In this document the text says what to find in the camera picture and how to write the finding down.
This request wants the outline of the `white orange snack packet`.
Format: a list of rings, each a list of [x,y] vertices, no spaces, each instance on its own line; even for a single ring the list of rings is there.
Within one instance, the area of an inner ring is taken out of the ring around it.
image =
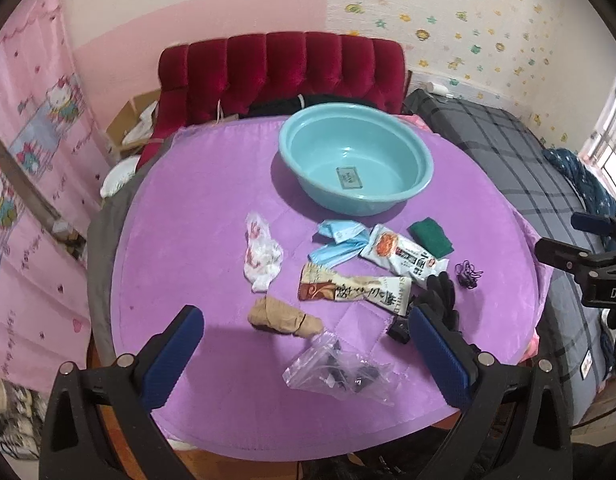
[[[382,224],[374,226],[360,257],[395,275],[411,278],[422,286],[430,276],[438,276],[448,268],[447,259],[435,258],[413,240]]]

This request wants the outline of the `black knit glove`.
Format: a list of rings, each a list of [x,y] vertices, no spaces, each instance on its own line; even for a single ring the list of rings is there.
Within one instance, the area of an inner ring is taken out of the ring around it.
[[[446,271],[427,277],[424,292],[419,296],[413,296],[410,301],[412,308],[420,304],[429,306],[442,319],[448,330],[456,332],[459,330],[460,316],[456,310],[456,291]]]

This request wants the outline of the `green cloth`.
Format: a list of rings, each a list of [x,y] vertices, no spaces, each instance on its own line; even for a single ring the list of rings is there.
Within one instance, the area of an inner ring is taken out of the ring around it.
[[[413,222],[408,232],[415,242],[437,259],[445,258],[454,251],[444,229],[432,218]]]

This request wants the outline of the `white red plastic bag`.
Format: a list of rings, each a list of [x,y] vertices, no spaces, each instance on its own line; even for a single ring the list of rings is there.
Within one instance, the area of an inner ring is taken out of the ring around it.
[[[266,292],[281,272],[284,251],[271,236],[268,222],[256,212],[246,217],[243,272],[252,292]]]

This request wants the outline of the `pink hello kitty curtain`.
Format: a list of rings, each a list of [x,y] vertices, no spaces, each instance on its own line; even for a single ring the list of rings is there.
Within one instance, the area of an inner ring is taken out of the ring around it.
[[[0,30],[0,142],[79,235],[101,205],[107,143],[81,90],[62,0],[24,0]],[[0,162],[0,378],[49,392],[86,362],[86,267],[43,226]]]

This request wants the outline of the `blue face mask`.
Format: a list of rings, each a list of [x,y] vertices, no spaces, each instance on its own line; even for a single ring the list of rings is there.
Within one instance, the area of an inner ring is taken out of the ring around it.
[[[308,260],[328,269],[358,257],[370,240],[368,228],[354,220],[324,220],[317,234],[328,242],[310,252]]]

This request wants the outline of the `brown cardboard box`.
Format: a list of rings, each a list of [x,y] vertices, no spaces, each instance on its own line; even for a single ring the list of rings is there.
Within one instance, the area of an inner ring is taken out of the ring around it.
[[[139,155],[148,146],[163,143],[162,140],[153,138],[159,97],[159,90],[134,96],[106,128],[114,162]]]

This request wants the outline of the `grey plaid bed cover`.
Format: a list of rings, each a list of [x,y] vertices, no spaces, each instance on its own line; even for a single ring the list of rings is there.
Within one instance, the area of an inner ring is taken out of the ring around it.
[[[415,90],[404,108],[468,154],[542,237],[602,252],[600,237],[575,230],[570,217],[585,210],[573,185],[543,156],[543,146],[500,108]],[[574,278],[555,270],[538,325],[540,356],[556,365],[570,421],[578,424],[614,367],[613,343],[602,312],[581,304]]]

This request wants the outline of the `beige stocking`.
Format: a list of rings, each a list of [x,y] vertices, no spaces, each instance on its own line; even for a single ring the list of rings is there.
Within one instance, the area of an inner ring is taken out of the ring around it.
[[[247,315],[248,322],[262,330],[310,339],[324,331],[321,318],[271,296],[257,299]]]

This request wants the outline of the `light blue plastic basin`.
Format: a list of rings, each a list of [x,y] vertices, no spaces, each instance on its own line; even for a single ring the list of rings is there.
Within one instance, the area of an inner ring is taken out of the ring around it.
[[[375,108],[326,103],[293,114],[279,155],[304,192],[337,214],[382,214],[425,190],[432,153],[414,129]]]

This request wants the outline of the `brown white snack packet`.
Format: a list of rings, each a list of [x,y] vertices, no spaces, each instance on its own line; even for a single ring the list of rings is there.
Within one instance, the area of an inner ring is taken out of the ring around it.
[[[307,262],[302,267],[297,298],[300,301],[367,301],[392,315],[406,316],[412,279],[405,276],[345,276]]]

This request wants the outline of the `small black packet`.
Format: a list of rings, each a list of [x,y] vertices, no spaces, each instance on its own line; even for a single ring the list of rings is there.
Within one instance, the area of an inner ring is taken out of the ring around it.
[[[386,335],[389,336],[390,339],[393,339],[400,344],[408,344],[411,339],[408,320],[406,318],[400,318],[399,316],[395,316],[393,318],[393,321],[390,322],[389,326],[387,327]]]

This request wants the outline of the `clear zip bag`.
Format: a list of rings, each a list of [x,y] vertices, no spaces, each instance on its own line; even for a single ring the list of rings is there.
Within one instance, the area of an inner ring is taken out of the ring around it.
[[[313,336],[308,348],[284,370],[288,388],[337,400],[368,399],[393,405],[400,377],[392,364],[349,350],[334,333]]]

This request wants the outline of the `black clothing on sofa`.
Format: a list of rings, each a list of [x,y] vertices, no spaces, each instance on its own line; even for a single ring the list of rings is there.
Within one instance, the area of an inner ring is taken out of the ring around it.
[[[335,94],[310,94],[310,96],[306,96],[306,94],[299,94],[298,96],[294,96],[294,98],[273,100],[262,104],[252,105],[248,109],[248,112],[242,114],[240,118],[291,116],[307,107],[330,103],[356,104],[378,110],[378,106],[376,104],[364,99],[348,98],[348,96],[336,96]]]

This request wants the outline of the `purple quilted table cover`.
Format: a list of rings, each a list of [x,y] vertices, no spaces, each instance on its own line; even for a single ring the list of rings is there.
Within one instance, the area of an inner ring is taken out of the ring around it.
[[[204,337],[167,403],[153,414],[171,438],[241,460],[294,462],[346,454],[411,434],[451,414],[413,344],[387,336],[389,314],[367,301],[306,301],[302,308],[346,349],[389,364],[398,377],[389,404],[354,394],[337,399],[293,390],[284,370],[306,341],[256,330],[243,273],[246,218],[260,214],[284,252],[269,292],[297,300],[300,272],[330,218],[299,186],[278,153],[280,119],[187,128],[140,174],[117,248],[110,294],[115,350],[138,351],[186,304],[202,310]],[[436,220],[452,263],[480,272],[459,289],[465,339],[517,363],[539,322],[551,281],[535,259],[536,232],[486,174],[434,133],[421,139],[434,159],[427,188],[369,218],[405,233]]]

